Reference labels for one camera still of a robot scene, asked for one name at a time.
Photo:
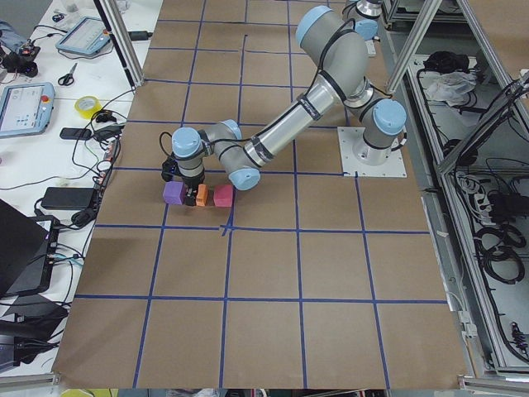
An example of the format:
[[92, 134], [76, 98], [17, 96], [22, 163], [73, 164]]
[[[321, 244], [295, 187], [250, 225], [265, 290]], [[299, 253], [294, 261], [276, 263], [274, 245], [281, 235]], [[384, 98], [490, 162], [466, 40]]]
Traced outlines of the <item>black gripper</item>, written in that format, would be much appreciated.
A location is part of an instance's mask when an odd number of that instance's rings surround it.
[[198, 186], [202, 184], [205, 180], [205, 174], [202, 172], [199, 175], [195, 176], [182, 176], [181, 177], [184, 185], [186, 186], [186, 191], [184, 195], [184, 204], [186, 206], [194, 207], [197, 205], [197, 194]]

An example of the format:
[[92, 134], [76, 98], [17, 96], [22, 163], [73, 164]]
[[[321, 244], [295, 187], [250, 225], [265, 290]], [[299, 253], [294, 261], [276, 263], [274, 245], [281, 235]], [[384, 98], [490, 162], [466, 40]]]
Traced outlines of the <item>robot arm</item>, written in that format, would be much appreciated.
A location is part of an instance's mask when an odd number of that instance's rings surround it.
[[238, 124], [218, 122], [202, 130], [181, 127], [171, 137], [172, 151], [162, 164], [165, 182], [178, 178], [176, 203], [198, 204], [203, 158], [214, 155], [231, 184], [240, 191], [255, 187], [260, 168], [331, 108], [341, 103], [363, 124], [354, 155], [367, 165], [382, 165], [396, 150], [403, 131], [404, 107], [376, 93], [365, 75], [368, 49], [380, 16], [378, 1], [350, 1], [341, 13], [327, 6], [309, 10], [299, 22], [296, 41], [317, 67], [309, 88], [263, 130], [243, 138]]
[[378, 19], [382, 13], [380, 0], [347, 1], [342, 9], [344, 21], [353, 19], [354, 30], [365, 41], [374, 39], [378, 32]]

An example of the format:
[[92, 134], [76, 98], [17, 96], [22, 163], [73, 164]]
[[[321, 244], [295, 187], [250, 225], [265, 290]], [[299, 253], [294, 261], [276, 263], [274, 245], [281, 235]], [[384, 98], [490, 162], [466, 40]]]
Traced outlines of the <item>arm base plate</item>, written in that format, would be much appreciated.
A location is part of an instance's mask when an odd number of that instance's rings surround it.
[[401, 150], [391, 147], [374, 149], [364, 141], [363, 127], [338, 127], [341, 166], [344, 176], [372, 178], [406, 178], [407, 171]]

